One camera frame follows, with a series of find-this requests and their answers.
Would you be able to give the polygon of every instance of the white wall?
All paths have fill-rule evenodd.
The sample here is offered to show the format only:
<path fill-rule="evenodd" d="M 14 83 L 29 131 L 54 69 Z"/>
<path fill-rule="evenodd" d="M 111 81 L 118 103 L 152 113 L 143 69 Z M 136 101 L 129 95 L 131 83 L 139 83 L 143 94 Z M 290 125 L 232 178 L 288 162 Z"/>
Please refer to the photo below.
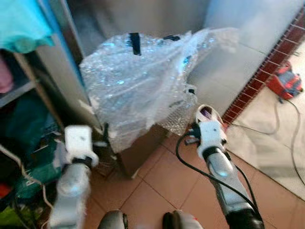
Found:
<path fill-rule="evenodd" d="M 272 50 L 304 0 L 211 0 L 205 27 L 240 29 L 236 53 L 216 50 L 191 73 L 200 103 L 223 114 Z"/>

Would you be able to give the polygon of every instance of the gray surface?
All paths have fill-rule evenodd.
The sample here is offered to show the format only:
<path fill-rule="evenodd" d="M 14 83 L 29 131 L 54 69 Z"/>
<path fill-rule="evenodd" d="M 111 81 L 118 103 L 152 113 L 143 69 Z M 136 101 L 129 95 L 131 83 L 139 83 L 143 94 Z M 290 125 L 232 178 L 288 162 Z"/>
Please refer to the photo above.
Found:
<path fill-rule="evenodd" d="M 213 0 L 206 27 L 240 29 L 240 43 L 268 54 L 304 5 L 304 0 Z"/>
<path fill-rule="evenodd" d="M 129 32 L 156 37 L 198 31 L 210 0 L 68 0 L 85 55 L 104 40 Z"/>
<path fill-rule="evenodd" d="M 0 108 L 6 104 L 12 102 L 13 100 L 19 98 L 24 93 L 35 87 L 34 82 L 30 81 L 27 78 L 21 78 L 14 81 L 13 88 L 4 94 L 0 94 Z"/>
<path fill-rule="evenodd" d="M 223 115 L 264 58 L 262 53 L 241 44 L 233 53 L 213 50 L 189 76 L 189 83 L 197 87 L 198 102 Z"/>
<path fill-rule="evenodd" d="M 81 76 L 75 60 L 72 58 L 60 27 L 53 17 L 49 3 L 46 0 L 39 0 L 39 3 L 50 26 L 54 29 L 52 35 L 54 46 L 39 46 L 36 53 L 67 103 L 67 107 L 65 107 L 69 111 L 67 116 L 75 119 L 73 121 L 79 124 L 93 126 L 95 129 L 100 128 L 100 123 L 90 110 L 90 103 L 81 84 Z"/>
<path fill-rule="evenodd" d="M 84 51 L 81 49 L 80 38 L 66 0 L 52 0 L 50 7 L 57 19 L 60 31 L 69 47 L 74 61 L 79 64 L 84 58 Z"/>

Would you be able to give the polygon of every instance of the teal cloth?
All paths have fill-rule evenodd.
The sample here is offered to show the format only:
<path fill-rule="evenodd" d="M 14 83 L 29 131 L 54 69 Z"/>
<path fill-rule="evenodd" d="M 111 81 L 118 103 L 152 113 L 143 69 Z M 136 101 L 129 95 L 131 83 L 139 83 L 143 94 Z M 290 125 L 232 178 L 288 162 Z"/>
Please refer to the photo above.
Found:
<path fill-rule="evenodd" d="M 53 45 L 51 34 L 36 0 L 0 0 L 0 49 L 28 53 Z"/>

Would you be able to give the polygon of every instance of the power cord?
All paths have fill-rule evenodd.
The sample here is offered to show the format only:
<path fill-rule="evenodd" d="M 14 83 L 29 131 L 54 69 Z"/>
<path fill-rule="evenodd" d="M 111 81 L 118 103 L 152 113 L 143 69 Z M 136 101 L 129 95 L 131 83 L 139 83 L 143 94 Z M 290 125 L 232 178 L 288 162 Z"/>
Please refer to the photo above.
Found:
<path fill-rule="evenodd" d="M 31 177 L 30 175 L 28 175 L 28 174 L 25 172 L 24 166 L 23 166 L 23 164 L 22 164 L 20 158 L 17 157 L 16 155 L 14 155 L 11 151 L 9 151 L 7 148 L 5 148 L 2 144 L 0 144 L 0 151 L 1 151 L 2 153 L 4 153 L 6 156 L 8 156 L 9 158 L 11 158 L 12 160 L 14 160 L 14 161 L 17 163 L 17 165 L 18 165 L 19 168 L 21 169 L 21 174 L 22 174 L 26 179 L 28 179 L 29 181 L 32 181 L 32 182 L 37 183 L 37 184 L 39 184 L 40 186 L 42 186 L 43 200 L 44 200 L 44 202 L 45 202 L 46 205 L 48 205 L 51 209 L 53 209 L 52 204 L 51 204 L 51 203 L 48 201 L 48 199 L 47 199 L 47 196 L 46 196 L 46 187 L 45 187 L 45 185 L 44 185 L 41 181 L 39 181 L 39 180 L 37 180 L 37 179 Z"/>
<path fill-rule="evenodd" d="M 24 217 L 22 216 L 22 214 L 18 208 L 16 198 L 14 198 L 12 206 L 13 206 L 13 209 L 15 210 L 17 217 L 19 218 L 21 224 L 25 227 L 25 229 L 31 229 L 31 226 L 29 226 L 28 223 L 26 223 L 26 220 L 24 219 Z"/>
<path fill-rule="evenodd" d="M 289 102 L 295 108 L 295 111 L 297 113 L 297 124 L 296 124 L 295 130 L 294 130 L 293 135 L 292 135 L 292 141 L 291 141 L 291 145 L 290 145 L 290 155 L 291 155 L 291 159 L 292 159 L 294 170 L 295 170 L 297 176 L 299 177 L 300 181 L 305 186 L 305 181 L 301 177 L 301 174 L 299 173 L 299 171 L 297 169 L 297 166 L 296 166 L 296 163 L 295 163 L 295 141 L 296 141 L 297 134 L 298 134 L 298 132 L 300 130 L 301 113 L 300 113 L 299 109 L 297 108 L 297 106 L 293 102 L 291 102 L 289 100 L 286 100 L 286 101 Z M 237 125 L 237 124 L 231 124 L 231 125 L 232 126 L 237 126 L 237 127 L 243 128 L 243 129 L 248 129 L 248 130 L 251 130 L 251 131 L 263 134 L 263 135 L 273 135 L 273 134 L 277 133 L 279 128 L 280 128 L 280 118 L 279 118 L 279 115 L 278 115 L 277 104 L 278 103 L 274 104 L 274 113 L 275 113 L 275 118 L 276 118 L 276 128 L 275 128 L 274 131 L 272 131 L 270 133 L 268 133 L 268 132 L 266 133 L 266 132 L 262 132 L 262 131 L 259 131 L 259 130 L 255 130 L 253 128 L 250 128 L 250 127 L 247 127 L 247 126 L 243 126 L 243 125 Z"/>
<path fill-rule="evenodd" d="M 252 209 L 255 211 L 255 213 L 258 215 L 258 217 L 262 220 L 262 216 L 261 216 L 261 214 L 260 214 L 259 211 L 258 211 L 257 205 L 254 204 L 254 203 L 252 203 L 252 201 L 249 200 L 244 194 L 242 194 L 241 192 L 239 192 L 238 190 L 236 190 L 236 189 L 233 188 L 232 186 L 230 186 L 230 185 L 228 185 L 228 184 L 222 182 L 221 180 L 215 178 L 214 176 L 212 176 L 212 175 L 210 175 L 210 174 L 208 174 L 208 173 L 205 173 L 205 172 L 203 172 L 202 170 L 200 170 L 200 169 L 198 169 L 198 168 L 196 168 L 196 167 L 194 167 L 194 166 L 188 164 L 186 161 L 184 161 L 184 160 L 180 157 L 180 154 L 179 154 L 179 146 L 180 146 L 181 142 L 183 141 L 183 139 L 184 139 L 185 137 L 189 136 L 189 135 L 192 135 L 192 133 L 185 133 L 184 135 L 182 135 L 182 136 L 179 138 L 179 140 L 178 140 L 178 142 L 177 142 L 177 145 L 176 145 L 176 156 L 177 156 L 177 158 L 179 159 L 179 161 L 181 161 L 182 164 L 184 164 L 185 166 L 187 166 L 187 167 L 189 167 L 189 168 L 195 170 L 196 172 L 200 173 L 201 175 L 203 175 L 203 176 L 205 176 L 205 177 L 208 177 L 209 179 L 211 179 L 211 180 L 213 180 L 213 181 L 215 181 L 215 182 L 217 182 L 217 183 L 219 183 L 219 184 L 221 184 L 221 185 L 227 187 L 228 189 L 232 190 L 232 191 L 235 192 L 236 194 L 240 195 L 240 196 L 241 196 L 241 197 L 242 197 L 242 198 L 252 207 Z"/>
<path fill-rule="evenodd" d="M 40 229 L 43 229 L 44 228 L 44 226 L 48 223 L 49 221 L 47 220 L 47 221 L 45 221 L 43 224 L 42 224 L 42 226 L 40 227 Z"/>
<path fill-rule="evenodd" d="M 241 175 L 244 177 L 244 180 L 246 181 L 247 186 L 248 186 L 248 188 L 249 188 L 249 191 L 250 191 L 250 195 L 251 195 L 251 199 L 252 199 L 252 201 L 253 201 L 253 204 L 256 206 L 256 208 L 258 208 L 256 199 L 255 199 L 255 196 L 254 196 L 254 193 L 253 193 L 253 191 L 252 191 L 252 187 L 251 187 L 251 185 L 250 185 L 250 182 L 249 182 L 249 180 L 248 180 L 246 174 L 245 174 L 245 173 L 241 170 L 241 168 L 238 167 L 237 165 L 235 165 L 235 167 L 236 167 L 236 169 L 241 173 Z"/>

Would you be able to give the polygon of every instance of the red brick border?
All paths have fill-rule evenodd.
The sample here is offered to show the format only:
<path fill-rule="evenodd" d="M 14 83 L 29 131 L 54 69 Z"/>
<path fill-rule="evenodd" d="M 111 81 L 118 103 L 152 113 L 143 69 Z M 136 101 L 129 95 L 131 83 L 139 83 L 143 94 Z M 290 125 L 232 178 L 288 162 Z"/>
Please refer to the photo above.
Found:
<path fill-rule="evenodd" d="M 225 123 L 232 123 L 265 87 L 279 66 L 283 64 L 305 37 L 305 5 L 293 19 L 283 36 L 251 77 L 247 85 L 223 115 Z"/>

